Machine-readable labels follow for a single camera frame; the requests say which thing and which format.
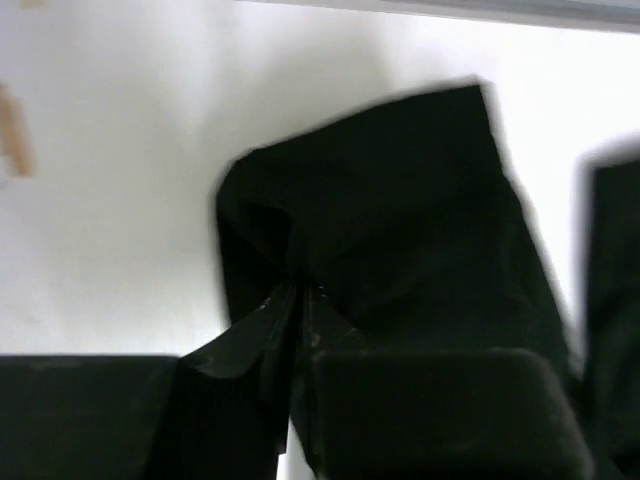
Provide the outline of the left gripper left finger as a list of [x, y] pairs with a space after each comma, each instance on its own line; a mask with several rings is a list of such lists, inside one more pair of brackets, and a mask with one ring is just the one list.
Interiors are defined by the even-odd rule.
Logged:
[[155, 435], [152, 479], [273, 479], [287, 444], [300, 297], [279, 285], [183, 357]]

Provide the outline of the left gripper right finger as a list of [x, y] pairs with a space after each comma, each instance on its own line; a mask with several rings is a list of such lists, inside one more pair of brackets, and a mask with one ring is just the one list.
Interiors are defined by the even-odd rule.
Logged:
[[375, 346], [317, 292], [304, 305], [306, 457], [322, 479], [590, 479], [549, 363], [523, 349]]

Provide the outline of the black trousers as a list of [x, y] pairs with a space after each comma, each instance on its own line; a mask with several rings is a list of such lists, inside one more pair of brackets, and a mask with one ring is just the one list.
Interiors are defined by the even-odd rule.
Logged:
[[587, 359], [576, 376], [480, 85], [383, 103], [236, 160], [215, 195], [230, 323], [296, 287], [288, 422], [304, 453], [303, 316], [317, 292], [375, 346], [539, 355], [572, 406], [590, 479], [637, 478], [638, 147], [590, 164], [586, 190]]

